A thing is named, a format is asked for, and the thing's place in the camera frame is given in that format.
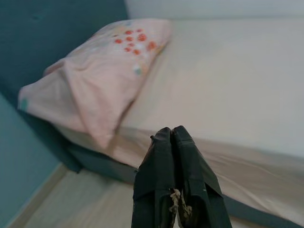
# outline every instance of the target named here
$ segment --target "pillow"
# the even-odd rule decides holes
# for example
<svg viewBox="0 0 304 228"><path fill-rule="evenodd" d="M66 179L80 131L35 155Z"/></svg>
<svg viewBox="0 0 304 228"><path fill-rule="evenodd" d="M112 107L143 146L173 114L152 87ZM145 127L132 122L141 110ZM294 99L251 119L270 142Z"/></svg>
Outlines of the pillow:
<svg viewBox="0 0 304 228"><path fill-rule="evenodd" d="M23 87L19 109L88 133L105 148L170 35L170 22L162 19L107 25Z"/></svg>

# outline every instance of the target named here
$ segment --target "wooden floor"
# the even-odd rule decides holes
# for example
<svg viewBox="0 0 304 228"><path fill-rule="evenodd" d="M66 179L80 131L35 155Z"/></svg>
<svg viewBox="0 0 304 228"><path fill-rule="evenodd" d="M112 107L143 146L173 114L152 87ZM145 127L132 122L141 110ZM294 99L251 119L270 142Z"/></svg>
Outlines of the wooden floor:
<svg viewBox="0 0 304 228"><path fill-rule="evenodd" d="M131 185L69 171L25 228L130 228L132 195ZM233 228L258 228L235 219L232 223Z"/></svg>

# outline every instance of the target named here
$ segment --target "white bed sheet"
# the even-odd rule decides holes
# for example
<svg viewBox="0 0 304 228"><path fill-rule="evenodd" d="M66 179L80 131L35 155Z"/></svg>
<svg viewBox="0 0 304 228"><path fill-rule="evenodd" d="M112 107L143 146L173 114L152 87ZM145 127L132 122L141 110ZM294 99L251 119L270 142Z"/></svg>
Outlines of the white bed sheet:
<svg viewBox="0 0 304 228"><path fill-rule="evenodd" d="M149 136L184 125L224 194L304 226L304 19L173 22L172 42L107 150L137 167Z"/></svg>

